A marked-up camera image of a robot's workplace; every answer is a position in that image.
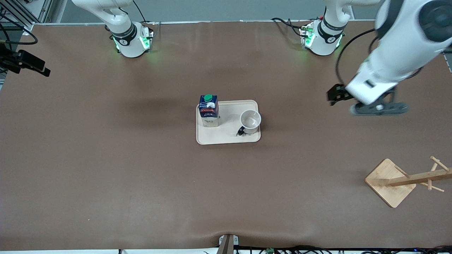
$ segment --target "milk carton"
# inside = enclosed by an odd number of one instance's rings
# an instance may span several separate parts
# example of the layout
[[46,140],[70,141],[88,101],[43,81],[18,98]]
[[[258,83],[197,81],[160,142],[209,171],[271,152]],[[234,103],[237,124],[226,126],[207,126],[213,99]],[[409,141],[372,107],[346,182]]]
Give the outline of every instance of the milk carton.
[[216,95],[201,95],[199,99],[199,113],[204,127],[218,126],[218,99]]

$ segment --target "beige tray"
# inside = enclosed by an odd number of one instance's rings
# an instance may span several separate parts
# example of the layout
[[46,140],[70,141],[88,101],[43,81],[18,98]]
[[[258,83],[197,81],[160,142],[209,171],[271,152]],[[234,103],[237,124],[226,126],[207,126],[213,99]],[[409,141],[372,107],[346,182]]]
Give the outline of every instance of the beige tray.
[[232,100],[218,102],[220,115],[217,127],[202,126],[201,116],[196,106],[196,141],[201,145],[231,144],[257,142],[260,139],[260,128],[256,133],[236,136],[240,129],[240,114],[253,109],[259,112],[257,102],[253,100]]

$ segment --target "table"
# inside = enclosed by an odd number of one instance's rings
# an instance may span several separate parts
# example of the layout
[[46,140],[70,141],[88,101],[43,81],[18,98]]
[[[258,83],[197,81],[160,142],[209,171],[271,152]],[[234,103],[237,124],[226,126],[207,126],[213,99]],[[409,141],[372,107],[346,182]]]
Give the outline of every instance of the table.
[[[351,22],[347,42],[372,27]],[[162,25],[152,53],[127,59],[102,26],[36,26],[23,47],[45,78],[9,74],[0,93],[1,249],[240,245],[435,247],[450,243],[452,185],[416,188],[389,208],[364,178],[390,158],[409,174],[452,165],[451,76],[443,56],[399,85],[411,110],[353,117],[330,107],[336,51],[316,56],[275,23]],[[345,80],[372,35],[344,53]],[[201,94],[253,99],[257,143],[201,146]]]

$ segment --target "robotic arm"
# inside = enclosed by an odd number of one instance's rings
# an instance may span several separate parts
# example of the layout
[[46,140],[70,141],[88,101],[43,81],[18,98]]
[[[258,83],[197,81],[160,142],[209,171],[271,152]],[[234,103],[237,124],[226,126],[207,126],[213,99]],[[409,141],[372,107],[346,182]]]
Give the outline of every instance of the robotic arm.
[[354,115],[401,114],[395,86],[452,43],[452,0],[386,0],[375,22],[379,46],[347,85],[328,92],[331,105],[355,98]]
[[339,46],[342,32],[351,17],[348,5],[376,5],[381,0],[325,0],[326,9],[322,20],[318,19],[301,30],[304,48],[320,56],[327,56]]
[[132,22],[121,8],[133,0],[72,0],[74,4],[100,18],[113,35],[118,50],[126,57],[138,57],[151,48],[153,32]]

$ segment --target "green led light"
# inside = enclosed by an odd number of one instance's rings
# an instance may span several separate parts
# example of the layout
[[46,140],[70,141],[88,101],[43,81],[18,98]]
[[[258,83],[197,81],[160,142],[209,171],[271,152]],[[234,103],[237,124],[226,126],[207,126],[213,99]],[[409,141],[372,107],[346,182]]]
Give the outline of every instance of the green led light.
[[314,33],[311,33],[308,36],[308,38],[306,38],[306,43],[305,43],[306,47],[312,46],[312,42],[314,41],[314,39],[315,39]]
[[113,41],[114,41],[114,44],[116,45],[116,48],[117,48],[118,50],[120,50],[120,49],[119,49],[119,46],[118,46],[118,42],[116,41],[115,38],[113,38]]
[[149,48],[149,39],[146,37],[140,37],[141,43],[143,44],[143,48],[148,49]]
[[339,36],[338,43],[336,44],[336,47],[339,47],[339,45],[340,45],[340,40],[341,40],[341,39],[342,39],[342,35]]

